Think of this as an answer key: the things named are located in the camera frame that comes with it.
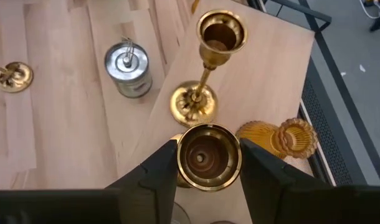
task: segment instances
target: decorative brass base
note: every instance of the decorative brass base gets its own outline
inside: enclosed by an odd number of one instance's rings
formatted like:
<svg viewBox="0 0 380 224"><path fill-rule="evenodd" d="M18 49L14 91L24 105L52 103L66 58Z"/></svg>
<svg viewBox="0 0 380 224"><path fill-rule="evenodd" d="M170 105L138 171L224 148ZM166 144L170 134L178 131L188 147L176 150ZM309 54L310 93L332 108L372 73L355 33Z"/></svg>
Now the decorative brass base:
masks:
<svg viewBox="0 0 380 224"><path fill-rule="evenodd" d="M34 79L31 67L22 62L11 62L6 65L9 73L0 72L0 87L8 93L25 90Z"/></svg>
<svg viewBox="0 0 380 224"><path fill-rule="evenodd" d="M198 84L199 81L184 82L177 87L171 97L172 115L176 121L186 127L210 123L216 114L217 97L209 86L206 85L202 89L199 99L192 97Z"/></svg>

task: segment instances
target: silver metal can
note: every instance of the silver metal can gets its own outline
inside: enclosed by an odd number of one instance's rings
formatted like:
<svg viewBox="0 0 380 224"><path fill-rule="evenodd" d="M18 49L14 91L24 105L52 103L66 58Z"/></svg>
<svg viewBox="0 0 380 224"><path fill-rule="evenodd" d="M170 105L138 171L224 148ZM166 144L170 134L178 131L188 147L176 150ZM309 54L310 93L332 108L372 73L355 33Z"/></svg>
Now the silver metal can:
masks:
<svg viewBox="0 0 380 224"><path fill-rule="evenodd" d="M105 68L118 91L128 98L145 95L153 84L146 51L130 39L112 46L105 55Z"/></svg>

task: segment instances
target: wooden board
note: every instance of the wooden board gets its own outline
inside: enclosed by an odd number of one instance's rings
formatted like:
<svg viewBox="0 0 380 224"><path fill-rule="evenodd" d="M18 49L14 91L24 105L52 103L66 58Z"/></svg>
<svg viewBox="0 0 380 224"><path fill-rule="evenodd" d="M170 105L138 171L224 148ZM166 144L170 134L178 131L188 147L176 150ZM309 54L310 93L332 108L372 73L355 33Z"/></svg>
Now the wooden board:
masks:
<svg viewBox="0 0 380 224"><path fill-rule="evenodd" d="M186 130L172 118L169 99L181 82L200 79L203 67L198 55L196 22L203 12L215 8L235 12L249 30L245 47L214 71L208 80L207 84L219 99L215 122L235 131L251 120L279 125L297 115L314 33L228 0L201 1L132 153L127 172L170 137ZM305 164L296 159L290 162L301 169L299 164ZM228 189L212 194L177 189L175 201L184 207L194 223L218 220L250 223L239 180Z"/></svg>
<svg viewBox="0 0 380 224"><path fill-rule="evenodd" d="M105 72L105 52L122 35L150 56L153 89L139 100L121 96ZM117 180L164 80L149 10L130 11L128 0L0 0L0 65L13 60L32 66L34 81L0 90L0 189Z"/></svg>

